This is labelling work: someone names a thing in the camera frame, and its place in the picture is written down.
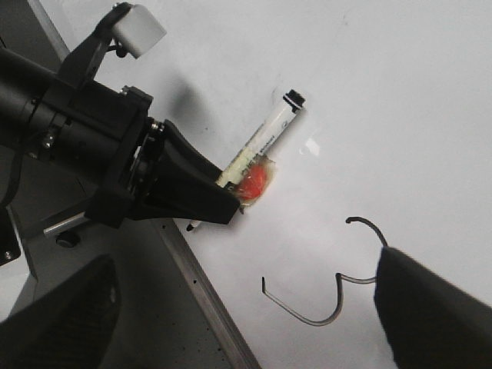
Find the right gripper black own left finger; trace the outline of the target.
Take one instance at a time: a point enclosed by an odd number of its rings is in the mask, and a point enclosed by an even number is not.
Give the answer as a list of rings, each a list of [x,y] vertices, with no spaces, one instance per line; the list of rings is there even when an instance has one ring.
[[[97,368],[118,316],[115,263],[102,255],[1,323],[1,366]]]

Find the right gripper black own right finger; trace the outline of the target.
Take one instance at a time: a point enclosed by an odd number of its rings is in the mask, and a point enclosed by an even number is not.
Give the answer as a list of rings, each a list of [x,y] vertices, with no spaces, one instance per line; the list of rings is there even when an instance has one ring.
[[[374,303],[399,368],[489,368],[491,308],[396,248],[383,248]]]

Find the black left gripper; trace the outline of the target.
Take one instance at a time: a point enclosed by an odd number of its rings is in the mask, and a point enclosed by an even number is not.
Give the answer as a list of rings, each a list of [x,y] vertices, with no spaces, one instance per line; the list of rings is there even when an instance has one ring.
[[[180,218],[228,224],[238,199],[218,186],[221,170],[169,120],[148,117],[153,98],[136,87],[51,86],[38,112],[45,131],[38,158],[96,185],[85,217],[117,228],[130,219]],[[145,135],[155,140],[149,162],[151,187],[135,206],[130,167]]]

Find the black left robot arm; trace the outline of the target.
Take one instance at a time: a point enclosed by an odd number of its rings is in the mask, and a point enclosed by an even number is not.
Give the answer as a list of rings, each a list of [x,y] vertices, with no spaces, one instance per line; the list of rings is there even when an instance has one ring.
[[[148,116],[152,98],[116,92],[77,75],[69,55],[57,72],[1,51],[1,143],[15,151],[10,202],[29,155],[96,186],[83,214],[113,228],[123,220],[189,218],[228,223],[238,199],[220,171],[170,121]],[[91,261],[1,325],[3,368],[97,368],[120,312],[113,260]]]

